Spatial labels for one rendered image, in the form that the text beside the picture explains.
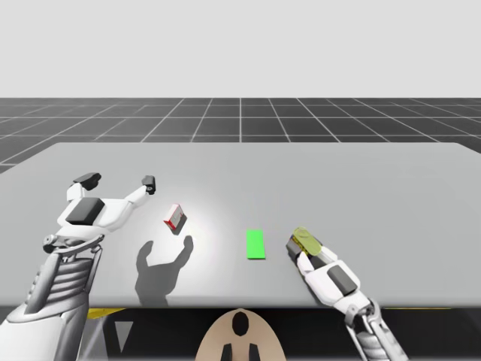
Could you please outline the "red and white carton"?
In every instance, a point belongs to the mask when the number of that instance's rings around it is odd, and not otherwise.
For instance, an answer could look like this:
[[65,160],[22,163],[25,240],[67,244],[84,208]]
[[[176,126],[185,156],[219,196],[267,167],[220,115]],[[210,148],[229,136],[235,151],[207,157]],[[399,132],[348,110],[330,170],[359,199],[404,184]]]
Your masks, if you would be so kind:
[[164,224],[174,235],[179,235],[187,221],[187,216],[179,204],[173,204],[164,217]]

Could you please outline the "green pad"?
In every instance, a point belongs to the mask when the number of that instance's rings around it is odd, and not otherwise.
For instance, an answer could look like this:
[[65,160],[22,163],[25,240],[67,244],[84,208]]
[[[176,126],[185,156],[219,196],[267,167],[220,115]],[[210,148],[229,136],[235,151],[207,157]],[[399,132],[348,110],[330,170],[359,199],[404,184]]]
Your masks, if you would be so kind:
[[248,229],[246,233],[247,259],[265,259],[265,245],[261,229]]

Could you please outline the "tan robot part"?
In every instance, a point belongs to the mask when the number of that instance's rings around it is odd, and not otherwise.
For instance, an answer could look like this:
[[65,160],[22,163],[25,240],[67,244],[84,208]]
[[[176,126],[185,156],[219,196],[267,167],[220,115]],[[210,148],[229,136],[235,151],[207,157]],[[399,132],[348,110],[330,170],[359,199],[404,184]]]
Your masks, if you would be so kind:
[[247,309],[220,316],[204,335],[195,361],[287,361],[269,323]]

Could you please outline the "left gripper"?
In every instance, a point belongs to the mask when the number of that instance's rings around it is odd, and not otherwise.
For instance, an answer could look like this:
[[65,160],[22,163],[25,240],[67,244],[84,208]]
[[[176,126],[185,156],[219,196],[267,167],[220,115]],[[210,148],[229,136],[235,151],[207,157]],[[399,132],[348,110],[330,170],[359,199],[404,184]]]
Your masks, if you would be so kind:
[[[98,236],[108,235],[121,228],[131,216],[134,206],[141,206],[150,196],[156,193],[156,178],[146,175],[142,179],[142,185],[128,194],[125,199],[100,199],[84,197],[86,192],[95,189],[101,180],[101,174],[91,172],[73,180],[67,190],[67,208],[57,219],[60,225],[58,236]],[[87,217],[87,222],[72,224],[69,216],[82,215]]]

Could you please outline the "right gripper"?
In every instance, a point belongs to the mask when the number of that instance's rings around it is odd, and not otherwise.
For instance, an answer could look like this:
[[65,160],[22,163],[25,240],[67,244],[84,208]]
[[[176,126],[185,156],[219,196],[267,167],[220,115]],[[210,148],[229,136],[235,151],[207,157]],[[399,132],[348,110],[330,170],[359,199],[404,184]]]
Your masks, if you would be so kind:
[[314,267],[303,251],[297,256],[296,265],[322,304],[338,311],[347,311],[350,306],[366,308],[371,302],[360,290],[359,278],[345,262],[337,260],[336,253],[326,246],[321,246],[320,252],[314,256]]

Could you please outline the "rectangular can pale green lid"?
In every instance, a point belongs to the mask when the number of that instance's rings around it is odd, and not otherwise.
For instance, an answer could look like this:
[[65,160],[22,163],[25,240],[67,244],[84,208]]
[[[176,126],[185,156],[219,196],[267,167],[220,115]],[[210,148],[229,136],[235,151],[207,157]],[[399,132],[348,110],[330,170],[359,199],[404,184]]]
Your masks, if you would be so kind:
[[305,227],[298,227],[292,232],[286,249],[292,260],[296,260],[301,253],[305,253],[308,258],[311,258],[320,255],[322,243]]

